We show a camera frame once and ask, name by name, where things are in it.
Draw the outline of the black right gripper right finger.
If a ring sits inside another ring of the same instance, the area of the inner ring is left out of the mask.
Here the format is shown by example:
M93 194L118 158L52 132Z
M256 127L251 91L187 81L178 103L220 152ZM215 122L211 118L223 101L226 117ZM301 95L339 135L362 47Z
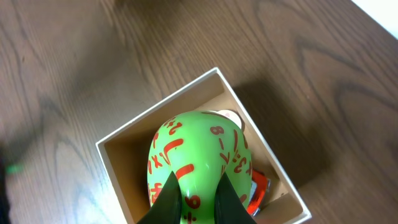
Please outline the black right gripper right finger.
M216 189L214 219L215 224L256 224L240 202L226 173Z

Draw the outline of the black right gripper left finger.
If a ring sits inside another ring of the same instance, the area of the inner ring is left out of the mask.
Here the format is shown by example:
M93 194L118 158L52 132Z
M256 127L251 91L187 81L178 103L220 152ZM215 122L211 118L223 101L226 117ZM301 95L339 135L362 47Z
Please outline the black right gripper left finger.
M180 224L182 194L176 175L171 172L151 209L137 224Z

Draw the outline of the green polyhedral die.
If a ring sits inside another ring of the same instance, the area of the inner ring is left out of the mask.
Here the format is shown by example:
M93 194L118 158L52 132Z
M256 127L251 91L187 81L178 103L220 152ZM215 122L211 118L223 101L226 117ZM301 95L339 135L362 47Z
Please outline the green polyhedral die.
M223 115L189 111L161 125L147 161L151 205L170 174L175 174L182 194L178 223L214 223L216 188L223 174L243 208L249 205L251 152L241 128Z

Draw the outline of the white pellet drum toy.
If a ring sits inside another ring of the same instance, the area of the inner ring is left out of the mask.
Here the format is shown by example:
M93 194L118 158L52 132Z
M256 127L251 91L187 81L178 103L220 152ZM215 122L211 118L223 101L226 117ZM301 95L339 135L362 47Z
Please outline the white pellet drum toy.
M233 123L235 123L242 131L244 130L244 122L240 115L233 110L219 110L217 111L218 114L227 117Z

